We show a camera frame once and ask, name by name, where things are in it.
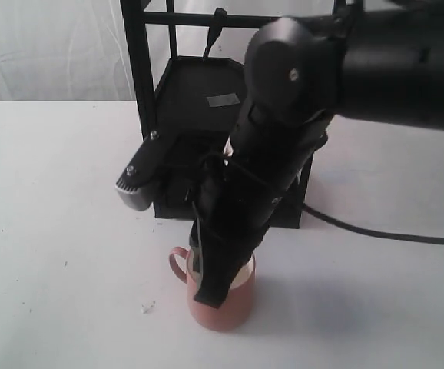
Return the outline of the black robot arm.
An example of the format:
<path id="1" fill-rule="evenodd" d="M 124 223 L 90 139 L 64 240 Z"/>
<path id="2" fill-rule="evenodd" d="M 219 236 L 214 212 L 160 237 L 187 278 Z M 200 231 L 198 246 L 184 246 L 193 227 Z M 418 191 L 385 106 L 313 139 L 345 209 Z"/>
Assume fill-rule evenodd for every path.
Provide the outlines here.
<path id="1" fill-rule="evenodd" d="M 194 299 L 212 308 L 335 116 L 444 131 L 444 1 L 377 12 L 338 1 L 316 25 L 280 18 L 250 40 L 244 78 L 239 120 L 204 158 L 192 202 Z"/>

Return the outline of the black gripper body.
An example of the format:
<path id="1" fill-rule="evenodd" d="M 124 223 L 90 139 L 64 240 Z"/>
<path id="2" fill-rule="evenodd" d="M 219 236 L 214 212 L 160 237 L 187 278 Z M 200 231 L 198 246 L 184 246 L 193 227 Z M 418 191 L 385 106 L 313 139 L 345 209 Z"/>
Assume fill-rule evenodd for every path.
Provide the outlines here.
<path id="1" fill-rule="evenodd" d="M 210 151 L 188 166 L 201 230 L 254 249 L 269 227 L 298 228 L 306 194 L 306 153 L 248 155 Z"/>

